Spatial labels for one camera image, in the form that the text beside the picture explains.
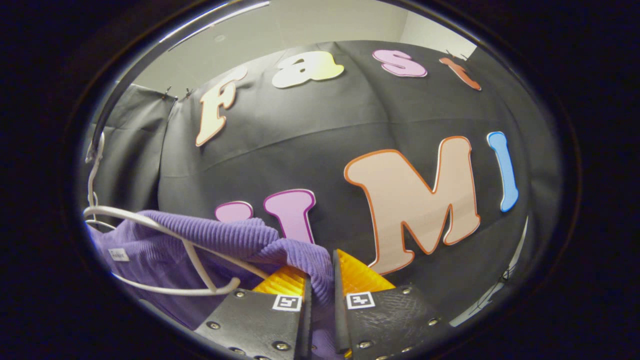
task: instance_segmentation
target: letter cutout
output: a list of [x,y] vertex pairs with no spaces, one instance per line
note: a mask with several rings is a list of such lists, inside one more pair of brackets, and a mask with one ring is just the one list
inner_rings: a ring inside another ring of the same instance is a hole
[[405,226],[420,249],[432,253],[450,214],[444,243],[452,245],[480,225],[471,169],[471,144],[453,136],[442,140],[433,190],[396,150],[380,150],[349,162],[345,179],[364,190],[376,242],[376,259],[369,266],[381,275],[399,270],[415,254],[404,247]]
[[344,66],[336,65],[333,55],[326,51],[309,51],[291,56],[282,60],[278,68],[281,70],[271,80],[277,88],[288,88],[309,80],[332,79],[344,71]]
[[507,137],[500,131],[489,133],[486,136],[486,142],[495,151],[500,166],[500,174],[502,175],[502,202],[500,210],[503,213],[511,210],[518,201],[518,188],[516,187],[516,177],[513,173],[513,164],[511,163],[511,155],[507,148]]
[[221,222],[247,220],[253,217],[253,206],[244,201],[232,201],[218,206],[215,214]]
[[393,75],[410,78],[427,76],[427,69],[415,61],[411,56],[397,50],[376,50],[373,57],[382,62],[382,68]]
[[449,66],[449,68],[453,70],[453,72],[455,72],[456,75],[458,75],[458,77],[465,82],[465,84],[467,84],[468,86],[471,86],[472,88],[478,91],[482,90],[482,88],[480,87],[480,84],[471,80],[471,78],[467,75],[467,71],[465,70],[465,68],[454,63],[453,60],[449,58],[442,58],[440,59],[440,62],[443,63],[444,65]]
[[234,104],[236,84],[233,81],[242,80],[246,73],[247,69],[244,66],[234,69],[200,98],[202,117],[200,118],[200,132],[196,136],[196,146],[202,146],[225,126],[227,117],[220,116],[220,106],[222,105],[228,110]]
[[269,195],[264,209],[278,218],[285,238],[314,243],[308,213],[316,205],[316,196],[310,190],[294,189]]

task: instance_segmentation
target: white clothes hanger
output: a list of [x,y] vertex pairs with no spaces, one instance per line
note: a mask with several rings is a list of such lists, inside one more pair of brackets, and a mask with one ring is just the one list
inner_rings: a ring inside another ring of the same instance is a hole
[[245,261],[233,258],[231,256],[227,256],[224,254],[220,254],[219,252],[213,251],[211,249],[207,249],[203,246],[200,246],[198,244],[195,244],[185,238],[183,238],[182,236],[180,236],[179,234],[171,231],[169,228],[163,226],[162,224],[154,221],[153,219],[143,216],[141,214],[137,214],[137,213],[133,213],[131,211],[126,211],[126,210],[122,210],[122,209],[118,209],[118,208],[112,208],[109,206],[99,206],[97,205],[97,196],[95,195],[95,193],[93,192],[93,179],[95,178],[95,175],[97,173],[98,170],[98,166],[99,166],[99,162],[100,159],[102,158],[102,151],[104,150],[104,133],[102,133],[100,135],[100,143],[98,145],[98,152],[97,152],[97,156],[95,157],[95,163],[93,164],[93,168],[92,171],[89,175],[89,185],[88,185],[88,189],[89,189],[89,207],[84,209],[83,211],[83,215],[84,217],[88,217],[90,215],[93,215],[93,219],[89,219],[89,220],[85,220],[85,222],[90,222],[91,224],[98,224],[98,223],[102,223],[99,222],[98,220],[96,220],[95,216],[96,215],[109,215],[112,217],[117,217],[117,218],[121,218],[121,219],[126,219],[126,220],[130,220],[133,221],[137,224],[141,224],[141,225],[145,225],[151,229],[155,229],[157,231],[160,231],[164,234],[173,236],[174,238],[181,240],[182,244],[185,248],[185,250],[187,251],[187,255],[189,256],[189,260],[191,260],[191,263],[193,264],[193,267],[196,269],[196,271],[198,272],[198,275],[200,276],[200,278],[202,279],[202,281],[207,285],[206,289],[171,289],[171,288],[160,288],[157,286],[149,286],[149,285],[144,285],[144,284],[140,284],[138,282],[134,282],[134,281],[130,281],[127,279],[124,279],[123,277],[120,277],[117,274],[112,273],[117,279],[131,285],[134,286],[136,288],[139,289],[143,289],[143,290],[147,290],[147,291],[153,291],[156,293],[162,293],[162,294],[167,294],[167,295],[182,295],[182,296],[207,296],[207,295],[223,295],[223,294],[227,294],[230,293],[231,291],[233,291],[234,289],[236,289],[239,285],[240,285],[240,279],[238,279],[237,277],[233,277],[231,279],[231,281],[229,281],[229,283],[222,287],[222,288],[217,288],[213,282],[211,281],[211,278],[209,277],[209,275],[207,274],[204,266],[202,265],[202,263],[200,262],[200,259],[198,258],[198,254],[196,254],[195,251],[195,247],[198,247],[199,249],[203,249],[207,252],[210,252],[216,256],[219,256],[233,264],[236,264],[238,266],[240,266],[241,268],[244,268],[245,270],[252,272],[255,275],[258,275],[259,277],[266,279],[269,275],[258,269],[256,266],[253,266]]

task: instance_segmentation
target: purple sweater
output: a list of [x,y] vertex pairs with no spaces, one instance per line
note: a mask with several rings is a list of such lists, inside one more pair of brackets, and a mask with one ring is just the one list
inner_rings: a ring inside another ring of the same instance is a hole
[[[328,251],[318,245],[278,237],[278,231],[259,218],[232,223],[146,210],[145,215],[184,238],[207,249],[249,262],[268,274],[291,265],[309,274],[312,286],[312,343],[315,357],[340,358],[333,347],[333,267]],[[204,289],[182,242],[159,231],[123,221],[108,233],[87,226],[101,258],[119,276],[149,286]],[[129,261],[113,261],[108,249],[125,249]],[[240,287],[252,289],[262,278],[228,261],[196,248],[213,283],[222,287],[232,277]],[[186,297],[164,295],[122,283],[136,299],[145,299],[189,329],[196,329],[225,295]]]

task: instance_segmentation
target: ribbed fabric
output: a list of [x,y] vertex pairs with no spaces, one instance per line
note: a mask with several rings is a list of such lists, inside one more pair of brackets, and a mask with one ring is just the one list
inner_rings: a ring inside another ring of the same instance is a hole
[[[272,274],[290,265],[309,274],[312,285],[314,354],[333,358],[333,268],[328,251],[318,245],[279,238],[278,231],[259,218],[222,223],[204,218],[173,215],[146,210],[149,217],[195,244],[249,262]],[[101,233],[87,226],[90,237],[108,268],[119,276],[149,286],[176,289],[204,289],[182,242],[172,236],[123,221],[115,230]],[[124,249],[130,261],[113,261],[109,249]],[[241,288],[252,289],[263,279],[196,248],[209,277],[216,286],[226,285],[232,277],[241,280]],[[185,297],[140,290],[123,283],[136,299],[145,299],[162,312],[190,329],[196,329],[218,306],[224,295]]]

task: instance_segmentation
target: screw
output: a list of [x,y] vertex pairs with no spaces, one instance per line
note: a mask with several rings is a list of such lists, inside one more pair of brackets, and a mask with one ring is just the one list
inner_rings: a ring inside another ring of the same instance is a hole
[[287,344],[287,343],[275,343],[275,344],[273,344],[273,347],[275,347],[276,349],[278,349],[280,351],[287,351],[287,350],[289,350],[291,348],[289,346],[289,344]]

